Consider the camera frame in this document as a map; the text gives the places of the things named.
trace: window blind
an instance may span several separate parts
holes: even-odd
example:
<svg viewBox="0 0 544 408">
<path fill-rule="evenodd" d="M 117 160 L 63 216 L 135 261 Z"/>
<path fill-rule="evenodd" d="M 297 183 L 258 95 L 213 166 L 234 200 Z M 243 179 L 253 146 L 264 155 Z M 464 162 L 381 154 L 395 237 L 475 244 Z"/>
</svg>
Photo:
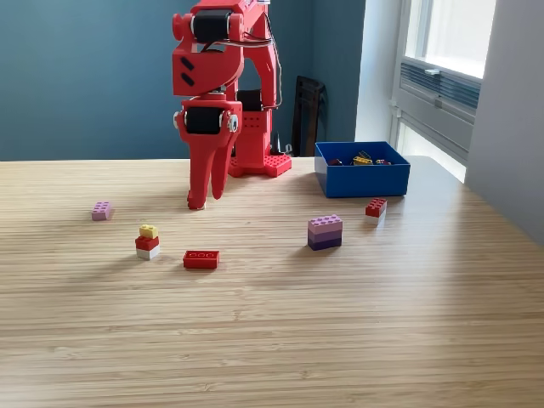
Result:
<svg viewBox="0 0 544 408">
<path fill-rule="evenodd" d="M 427 73 L 425 68 L 419 65 L 403 62 L 400 65 L 400 76 L 406 81 L 426 88 L 442 97 L 452 99 L 459 104 L 478 108 L 479 92 L 481 85 L 478 82 L 469 81 L 447 74 L 440 70 L 432 70 Z"/>
</svg>

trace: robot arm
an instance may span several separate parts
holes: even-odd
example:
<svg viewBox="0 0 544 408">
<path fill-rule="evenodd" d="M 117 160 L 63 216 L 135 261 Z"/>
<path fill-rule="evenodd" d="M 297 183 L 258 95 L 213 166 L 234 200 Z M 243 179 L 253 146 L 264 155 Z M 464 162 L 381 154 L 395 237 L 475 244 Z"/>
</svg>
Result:
<svg viewBox="0 0 544 408">
<path fill-rule="evenodd" d="M 291 168 L 290 158 L 272 160 L 269 155 L 277 105 L 276 50 L 267 3 L 201 0 L 190 14 L 173 17 L 173 34 L 180 41 L 173 53 L 173 91 L 193 97 L 174 116 L 181 139 L 190 147 L 191 209 L 204 207 L 210 177 L 213 196 L 219 199 L 227 173 L 277 177 Z M 199 44 L 204 45 L 200 52 Z M 212 45 L 224 46 L 224 51 Z M 238 92 L 244 58 L 255 64 L 262 91 Z M 231 160 L 235 142 L 237 157 Z"/>
</svg>

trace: purple lego brick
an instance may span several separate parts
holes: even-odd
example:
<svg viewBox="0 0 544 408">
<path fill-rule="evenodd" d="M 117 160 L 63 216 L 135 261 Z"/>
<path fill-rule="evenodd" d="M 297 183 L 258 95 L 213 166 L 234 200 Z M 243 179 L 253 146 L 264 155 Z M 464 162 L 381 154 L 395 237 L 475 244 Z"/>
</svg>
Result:
<svg viewBox="0 0 544 408">
<path fill-rule="evenodd" d="M 324 234 L 326 232 L 342 230 L 343 223 L 336 214 L 327 217 L 319 217 L 308 221 L 308 231 L 313 234 Z"/>
<path fill-rule="evenodd" d="M 111 204 L 108 201 L 100 201 L 94 206 L 91 217 L 93 221 L 105 221 L 110 219 Z"/>
<path fill-rule="evenodd" d="M 332 232 L 324 232 L 321 234 L 314 234 L 312 231 L 308 231 L 308 239 L 312 242 L 331 241 L 337 240 L 338 238 L 342 238 L 341 229 Z"/>
<path fill-rule="evenodd" d="M 308 239 L 308 246 L 314 251 L 321 251 L 322 249 L 328 249 L 333 247 L 340 247 L 342 245 L 342 238 L 337 238 L 336 240 L 322 241 L 322 242 L 312 242 Z"/>
</svg>

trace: blue plastic bin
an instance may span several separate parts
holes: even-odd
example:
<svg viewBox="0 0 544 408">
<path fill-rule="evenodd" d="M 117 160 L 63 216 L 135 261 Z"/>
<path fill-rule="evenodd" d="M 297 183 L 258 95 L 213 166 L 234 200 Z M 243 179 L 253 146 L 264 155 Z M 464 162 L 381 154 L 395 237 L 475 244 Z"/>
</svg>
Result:
<svg viewBox="0 0 544 408">
<path fill-rule="evenodd" d="M 364 150 L 375 161 L 392 165 L 349 166 Z M 344 166 L 328 166 L 339 159 Z M 315 144 L 315 174 L 328 198 L 403 196 L 408 190 L 410 163 L 387 142 L 322 142 Z"/>
</svg>

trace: window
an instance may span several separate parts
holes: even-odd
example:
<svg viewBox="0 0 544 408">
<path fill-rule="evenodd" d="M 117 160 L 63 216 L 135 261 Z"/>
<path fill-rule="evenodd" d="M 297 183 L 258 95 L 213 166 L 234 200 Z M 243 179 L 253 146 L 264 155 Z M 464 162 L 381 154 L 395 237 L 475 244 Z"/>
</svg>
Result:
<svg viewBox="0 0 544 408">
<path fill-rule="evenodd" d="M 402 151 L 407 141 L 411 149 L 417 138 L 410 129 L 416 129 L 419 145 L 427 142 L 464 165 L 496 0 L 402 1 L 391 143 Z"/>
<path fill-rule="evenodd" d="M 412 0 L 405 56 L 483 78 L 496 0 Z"/>
<path fill-rule="evenodd" d="M 400 124 L 398 151 L 402 156 L 427 156 L 435 160 L 462 183 L 467 168 L 405 123 Z"/>
</svg>

